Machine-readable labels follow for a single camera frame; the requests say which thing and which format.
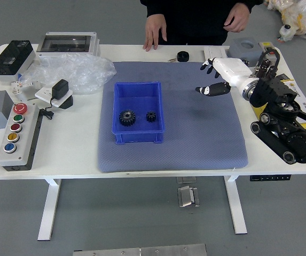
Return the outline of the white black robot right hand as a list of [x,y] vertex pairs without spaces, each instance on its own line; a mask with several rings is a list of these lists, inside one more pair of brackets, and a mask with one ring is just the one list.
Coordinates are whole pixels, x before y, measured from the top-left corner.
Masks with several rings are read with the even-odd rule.
[[228,94],[236,87],[245,100],[249,100],[257,85],[258,78],[252,76],[252,71],[238,58],[212,58],[205,61],[200,70],[209,67],[207,74],[216,70],[215,78],[219,76],[224,82],[210,86],[196,87],[195,90],[208,97]]

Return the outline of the person's left hand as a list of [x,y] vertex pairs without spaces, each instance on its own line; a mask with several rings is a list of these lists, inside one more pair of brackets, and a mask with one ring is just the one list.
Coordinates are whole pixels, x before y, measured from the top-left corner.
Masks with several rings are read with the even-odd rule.
[[224,23],[224,29],[228,32],[239,33],[245,30],[250,16],[250,11],[244,3],[236,3]]

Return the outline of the person's right hand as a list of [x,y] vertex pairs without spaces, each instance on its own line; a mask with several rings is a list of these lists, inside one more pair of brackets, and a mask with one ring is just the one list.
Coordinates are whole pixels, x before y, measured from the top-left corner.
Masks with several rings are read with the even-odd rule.
[[167,41],[167,24],[163,14],[153,14],[147,17],[145,24],[145,42],[143,49],[148,52],[159,46],[159,35]]

